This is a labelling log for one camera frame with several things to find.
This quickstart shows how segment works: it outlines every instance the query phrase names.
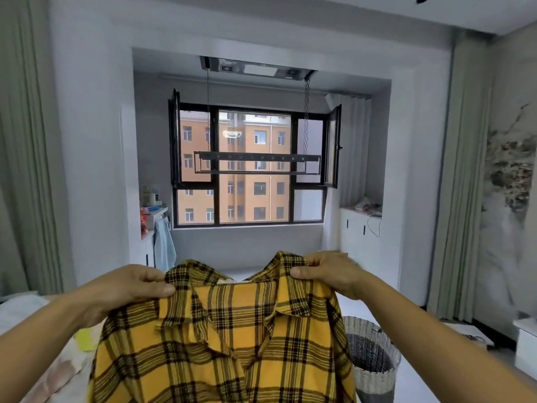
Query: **shirt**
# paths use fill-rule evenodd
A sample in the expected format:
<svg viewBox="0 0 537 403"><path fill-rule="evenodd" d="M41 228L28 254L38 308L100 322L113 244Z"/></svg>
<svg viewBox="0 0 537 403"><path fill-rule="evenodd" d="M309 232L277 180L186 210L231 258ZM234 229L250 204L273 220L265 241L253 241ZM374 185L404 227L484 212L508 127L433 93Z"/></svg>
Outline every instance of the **shirt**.
<svg viewBox="0 0 537 403"><path fill-rule="evenodd" d="M186 261L175 294L111 312L93 361L90 403L351 402L352 363L336 295L296 280L303 257L278 252L246 282Z"/></svg>

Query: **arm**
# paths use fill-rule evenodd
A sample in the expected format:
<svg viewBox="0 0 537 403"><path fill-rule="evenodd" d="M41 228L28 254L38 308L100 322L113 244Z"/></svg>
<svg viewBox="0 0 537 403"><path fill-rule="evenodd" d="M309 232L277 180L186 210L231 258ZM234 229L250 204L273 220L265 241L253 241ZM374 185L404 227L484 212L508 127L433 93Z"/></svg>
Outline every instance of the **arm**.
<svg viewBox="0 0 537 403"><path fill-rule="evenodd" d="M0 403L21 401L77 330L97 325L114 308L174 291L161 271L129 265L54 298L0 336Z"/></svg>
<svg viewBox="0 0 537 403"><path fill-rule="evenodd" d="M361 299L403 356L442 403L519 403L537 393L483 349L440 323L345 254L306 256L313 267L294 268L300 279L319 279Z"/></svg>

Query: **curtain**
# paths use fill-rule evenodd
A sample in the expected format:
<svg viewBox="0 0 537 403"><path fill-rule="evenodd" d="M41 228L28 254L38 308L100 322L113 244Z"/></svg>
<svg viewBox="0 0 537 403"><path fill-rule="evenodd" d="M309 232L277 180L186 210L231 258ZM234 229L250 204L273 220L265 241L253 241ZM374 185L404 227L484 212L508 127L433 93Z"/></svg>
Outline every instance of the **curtain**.
<svg viewBox="0 0 537 403"><path fill-rule="evenodd" d="M326 95L330 110L341 105L337 188L328 188L323 224L323 250L339 250L339 208L356 205L364 196L369 147L369 98Z"/></svg>
<svg viewBox="0 0 537 403"><path fill-rule="evenodd" d="M4 294L75 286L49 30L47 0L0 0Z"/></svg>
<svg viewBox="0 0 537 403"><path fill-rule="evenodd" d="M427 310L472 321L484 158L491 96L488 37L459 34L449 110Z"/></svg>

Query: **wicker basket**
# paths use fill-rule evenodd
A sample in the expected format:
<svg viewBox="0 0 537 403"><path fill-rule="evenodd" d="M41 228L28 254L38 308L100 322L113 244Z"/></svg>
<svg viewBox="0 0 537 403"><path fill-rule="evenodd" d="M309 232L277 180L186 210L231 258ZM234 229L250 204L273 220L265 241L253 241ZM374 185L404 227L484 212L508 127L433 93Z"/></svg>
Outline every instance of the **wicker basket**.
<svg viewBox="0 0 537 403"><path fill-rule="evenodd" d="M356 392L362 403L392 403L401 353L376 324L343 317Z"/></svg>

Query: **light blue towel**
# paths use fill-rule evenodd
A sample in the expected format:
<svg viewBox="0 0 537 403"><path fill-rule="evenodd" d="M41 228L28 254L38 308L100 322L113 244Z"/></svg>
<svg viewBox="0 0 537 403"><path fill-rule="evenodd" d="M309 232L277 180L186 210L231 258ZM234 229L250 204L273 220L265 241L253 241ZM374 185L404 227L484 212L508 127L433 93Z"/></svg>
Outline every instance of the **light blue towel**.
<svg viewBox="0 0 537 403"><path fill-rule="evenodd" d="M155 230L155 267L166 272L175 266L177 257L168 219L164 217L159 219Z"/></svg>

